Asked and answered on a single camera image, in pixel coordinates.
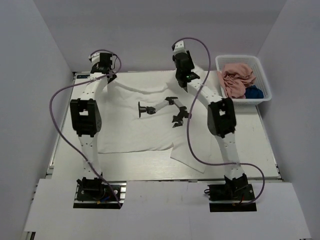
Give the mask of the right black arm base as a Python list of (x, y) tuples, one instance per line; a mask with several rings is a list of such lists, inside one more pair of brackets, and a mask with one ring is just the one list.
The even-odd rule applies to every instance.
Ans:
[(209, 198), (211, 213), (256, 212), (253, 186), (247, 185), (236, 192), (227, 188), (227, 184), (210, 184), (204, 190), (204, 195)]

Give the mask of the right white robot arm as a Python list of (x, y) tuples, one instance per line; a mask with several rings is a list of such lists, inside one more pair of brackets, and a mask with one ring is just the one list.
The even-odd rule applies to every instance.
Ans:
[(236, 115), (233, 101), (227, 97), (223, 98), (215, 91), (206, 86), (209, 77), (207, 73), (202, 79), (193, 72), (195, 65), (191, 54), (185, 48), (183, 40), (179, 40), (172, 46), (172, 60), (175, 63), (175, 78), (179, 86), (188, 94), (194, 96), (192, 106), (198, 100), (207, 109), (207, 127), (215, 137), (221, 152), (225, 166), (225, 192), (235, 197), (248, 185), (247, 176), (240, 165), (240, 159), (236, 147)]

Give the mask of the white plastic basket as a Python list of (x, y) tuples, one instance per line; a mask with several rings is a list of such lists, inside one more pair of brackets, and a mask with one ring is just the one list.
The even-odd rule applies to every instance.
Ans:
[(224, 98), (231, 98), (237, 105), (253, 106), (272, 99), (269, 83), (257, 57), (219, 55), (215, 63)]

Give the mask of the blue label sticker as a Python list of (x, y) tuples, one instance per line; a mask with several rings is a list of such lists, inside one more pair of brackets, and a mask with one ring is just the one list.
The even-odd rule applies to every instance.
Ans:
[(91, 74), (77, 74), (76, 79), (90, 79)]

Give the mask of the blue t shirt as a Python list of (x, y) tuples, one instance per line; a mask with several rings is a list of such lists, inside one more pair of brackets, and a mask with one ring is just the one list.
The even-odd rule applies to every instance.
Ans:
[(252, 85), (245, 89), (244, 96), (246, 99), (263, 99), (264, 93), (255, 85)]

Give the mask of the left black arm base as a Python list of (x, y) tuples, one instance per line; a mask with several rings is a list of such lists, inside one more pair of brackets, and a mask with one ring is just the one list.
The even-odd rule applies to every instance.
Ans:
[(78, 179), (73, 202), (74, 209), (117, 209), (119, 210), (126, 196), (125, 182), (111, 183), (110, 187), (99, 178)]

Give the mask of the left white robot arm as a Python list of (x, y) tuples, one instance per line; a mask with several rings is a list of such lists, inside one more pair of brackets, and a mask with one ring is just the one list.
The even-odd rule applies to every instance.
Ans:
[(106, 187), (98, 160), (98, 135), (102, 129), (98, 98), (107, 84), (117, 77), (113, 72), (114, 56), (111, 52), (98, 50), (89, 56), (92, 64), (89, 82), (80, 97), (70, 101), (72, 128), (80, 142), (84, 169), (83, 178), (77, 182), (84, 191), (95, 194), (102, 193)]

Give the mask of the pink t shirt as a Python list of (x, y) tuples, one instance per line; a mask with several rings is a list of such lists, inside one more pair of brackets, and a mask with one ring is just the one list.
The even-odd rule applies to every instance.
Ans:
[(255, 83), (256, 76), (246, 63), (227, 63), (217, 71), (222, 92), (232, 99), (245, 99), (246, 88)]

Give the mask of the white t shirt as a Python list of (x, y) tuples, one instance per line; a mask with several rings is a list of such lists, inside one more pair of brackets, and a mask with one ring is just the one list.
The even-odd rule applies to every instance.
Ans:
[(175, 79), (175, 71), (120, 73), (106, 86), (97, 101), (102, 119), (98, 135), (100, 154), (163, 151), (171, 149), (170, 157), (203, 173), (202, 161), (211, 155), (211, 134), (207, 127), (207, 110), (196, 102), (192, 109), (189, 130), (187, 120), (174, 127), (173, 117), (179, 113), (175, 105), (166, 106), (156, 114), (139, 114), (138, 104), (154, 106), (166, 97), (177, 97), (189, 108), (194, 100)]

